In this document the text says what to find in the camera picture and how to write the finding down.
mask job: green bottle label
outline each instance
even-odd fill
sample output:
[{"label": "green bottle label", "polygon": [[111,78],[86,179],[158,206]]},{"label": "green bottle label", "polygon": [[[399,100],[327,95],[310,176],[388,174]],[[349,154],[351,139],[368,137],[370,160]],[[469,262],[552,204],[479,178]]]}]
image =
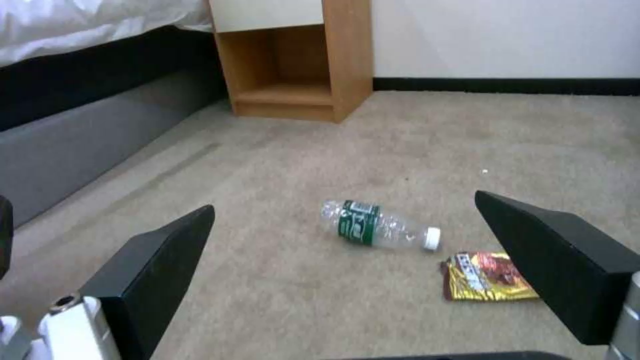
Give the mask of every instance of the green bottle label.
[{"label": "green bottle label", "polygon": [[338,222],[338,235],[352,243],[373,245],[373,232],[379,213],[379,206],[345,201]]}]

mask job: nightstand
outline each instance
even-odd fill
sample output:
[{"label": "nightstand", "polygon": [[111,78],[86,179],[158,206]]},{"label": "nightstand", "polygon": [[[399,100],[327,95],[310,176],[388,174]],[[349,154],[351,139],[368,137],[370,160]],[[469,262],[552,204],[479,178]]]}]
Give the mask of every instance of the nightstand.
[{"label": "nightstand", "polygon": [[209,4],[237,116],[342,122],[371,95],[371,0]]}]

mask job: empty plastic bottle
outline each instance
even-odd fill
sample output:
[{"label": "empty plastic bottle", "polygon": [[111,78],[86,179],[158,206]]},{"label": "empty plastic bottle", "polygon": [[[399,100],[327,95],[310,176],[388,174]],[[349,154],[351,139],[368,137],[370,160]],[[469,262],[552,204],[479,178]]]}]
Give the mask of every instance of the empty plastic bottle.
[{"label": "empty plastic bottle", "polygon": [[380,206],[362,202],[325,201],[321,216],[327,231],[353,243],[391,249],[416,248],[435,251],[440,229],[424,227]]}]

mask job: bed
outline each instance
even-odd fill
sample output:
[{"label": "bed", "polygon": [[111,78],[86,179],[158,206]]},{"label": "bed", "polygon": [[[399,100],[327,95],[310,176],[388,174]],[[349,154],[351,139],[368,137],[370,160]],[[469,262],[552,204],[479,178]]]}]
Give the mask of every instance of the bed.
[{"label": "bed", "polygon": [[0,193],[16,225],[225,95],[204,1],[0,2]]}]

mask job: black baseboard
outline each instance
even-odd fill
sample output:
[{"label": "black baseboard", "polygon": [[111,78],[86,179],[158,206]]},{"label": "black baseboard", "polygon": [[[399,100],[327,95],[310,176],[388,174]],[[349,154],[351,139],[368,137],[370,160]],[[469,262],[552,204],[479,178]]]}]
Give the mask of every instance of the black baseboard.
[{"label": "black baseboard", "polygon": [[640,95],[640,79],[374,78],[373,88],[508,94]]}]

